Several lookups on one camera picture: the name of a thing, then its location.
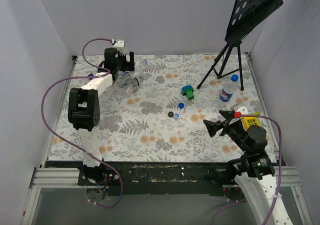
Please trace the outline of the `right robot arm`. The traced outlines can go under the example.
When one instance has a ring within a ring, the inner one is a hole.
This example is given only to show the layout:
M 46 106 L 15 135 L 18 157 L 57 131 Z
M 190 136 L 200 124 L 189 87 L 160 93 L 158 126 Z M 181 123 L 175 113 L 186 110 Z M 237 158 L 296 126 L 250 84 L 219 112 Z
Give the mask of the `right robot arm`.
M 265 148 L 267 131 L 258 123 L 244 126 L 244 120 L 268 119 L 239 110 L 220 110 L 223 121 L 203 120 L 210 137 L 227 135 L 242 150 L 240 158 L 227 162 L 225 170 L 211 172 L 206 179 L 221 184 L 237 184 L 258 225 L 291 225 L 280 194 L 282 168 L 275 169 Z

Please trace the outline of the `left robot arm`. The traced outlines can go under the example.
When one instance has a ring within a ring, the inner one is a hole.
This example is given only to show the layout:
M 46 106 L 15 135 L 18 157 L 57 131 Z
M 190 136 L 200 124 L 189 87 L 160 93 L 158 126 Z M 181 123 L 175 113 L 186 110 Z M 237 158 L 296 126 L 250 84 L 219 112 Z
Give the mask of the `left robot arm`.
M 97 145 L 97 128 L 101 118 L 100 96 L 114 84 L 118 73 L 135 70 L 135 54 L 126 54 L 118 48 L 104 50 L 104 60 L 97 66 L 97 73 L 80 88 L 69 91 L 68 121 L 77 131 L 80 148 L 85 150 L 82 171 L 85 178 L 95 185 L 106 181 L 106 172 L 102 168 L 103 160 Z

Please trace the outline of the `Pepsi plastic bottle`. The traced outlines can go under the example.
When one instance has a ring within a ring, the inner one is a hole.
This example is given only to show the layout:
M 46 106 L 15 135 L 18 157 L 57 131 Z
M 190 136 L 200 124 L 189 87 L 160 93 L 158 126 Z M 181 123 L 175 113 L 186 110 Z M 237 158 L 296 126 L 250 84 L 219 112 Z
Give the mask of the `Pepsi plastic bottle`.
M 227 103 L 231 100 L 233 94 L 236 92 L 238 88 L 238 83 L 239 83 L 239 80 L 237 82 L 232 82 L 230 78 L 230 80 L 228 80 L 223 85 L 223 88 L 219 94 L 219 99 L 221 102 Z

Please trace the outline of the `clear bottle black label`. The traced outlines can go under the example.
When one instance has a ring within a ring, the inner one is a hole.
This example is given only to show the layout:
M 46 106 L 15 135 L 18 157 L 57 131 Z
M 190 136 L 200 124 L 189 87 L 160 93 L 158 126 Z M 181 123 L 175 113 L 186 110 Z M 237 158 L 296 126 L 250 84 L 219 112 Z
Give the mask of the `clear bottle black label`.
M 144 78 L 142 76 L 136 76 L 134 78 L 131 78 L 125 83 L 124 87 L 122 88 L 122 91 L 126 95 L 131 95 L 140 89 L 143 81 Z

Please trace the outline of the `blue label bottle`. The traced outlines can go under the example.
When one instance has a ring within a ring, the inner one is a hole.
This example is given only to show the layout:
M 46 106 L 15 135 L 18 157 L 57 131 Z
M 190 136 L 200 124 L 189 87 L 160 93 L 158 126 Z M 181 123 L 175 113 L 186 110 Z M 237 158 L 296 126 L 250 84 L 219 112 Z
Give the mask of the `blue label bottle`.
M 135 61 L 134 71 L 120 71 L 120 76 L 130 75 L 131 77 L 141 76 L 144 73 L 144 69 L 147 67 L 148 61 L 146 59 L 140 59 Z

